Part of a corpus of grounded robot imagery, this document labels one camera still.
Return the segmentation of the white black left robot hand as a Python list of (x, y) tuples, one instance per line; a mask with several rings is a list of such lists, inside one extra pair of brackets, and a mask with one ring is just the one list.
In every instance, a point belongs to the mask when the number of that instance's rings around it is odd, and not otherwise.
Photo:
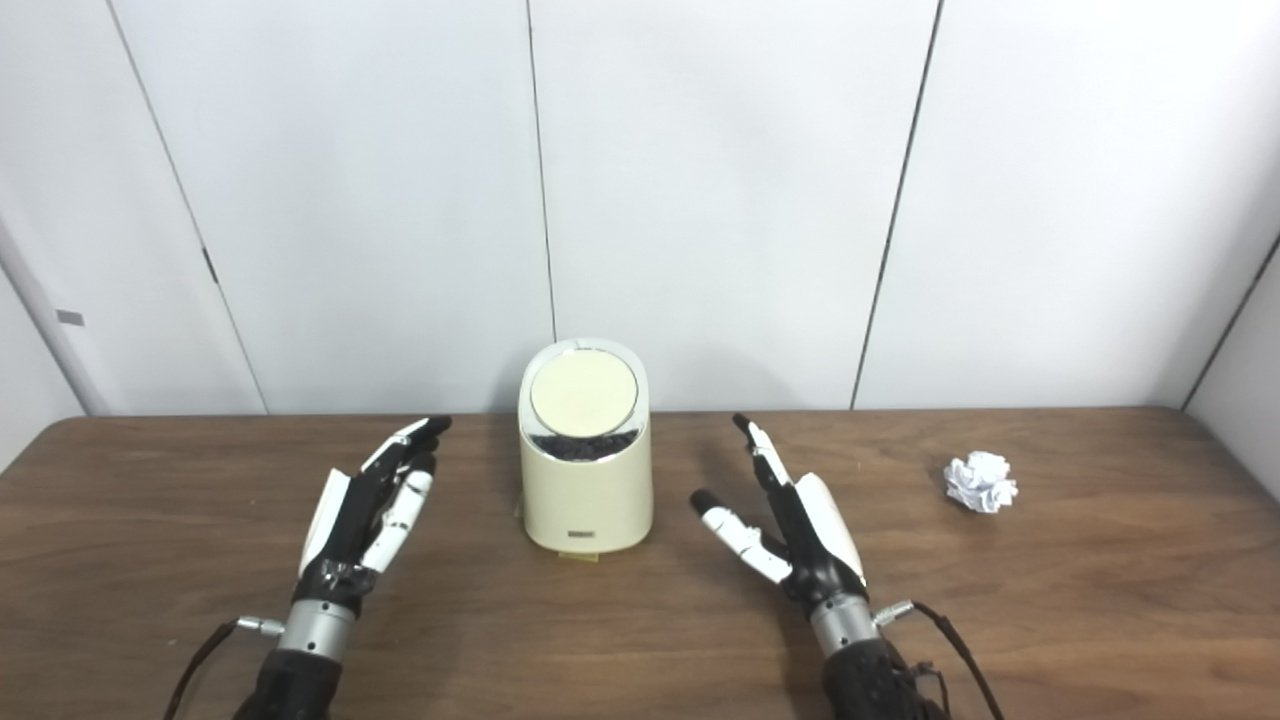
[(364, 597), (404, 546), (436, 474), (448, 415), (426, 416), (389, 436), (357, 473), (332, 469), (300, 560), (292, 601), (360, 612)]

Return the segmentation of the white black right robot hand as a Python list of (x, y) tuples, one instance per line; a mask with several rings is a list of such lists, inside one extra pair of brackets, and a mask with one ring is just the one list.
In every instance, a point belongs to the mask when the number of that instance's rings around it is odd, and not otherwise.
[(690, 496), (701, 524), (806, 612), (840, 596), (869, 600), (860, 555), (827, 484), (814, 473), (792, 478), (768, 433), (746, 415), (733, 414), (732, 423), (746, 438), (753, 473), (781, 537), (745, 523), (708, 489)]

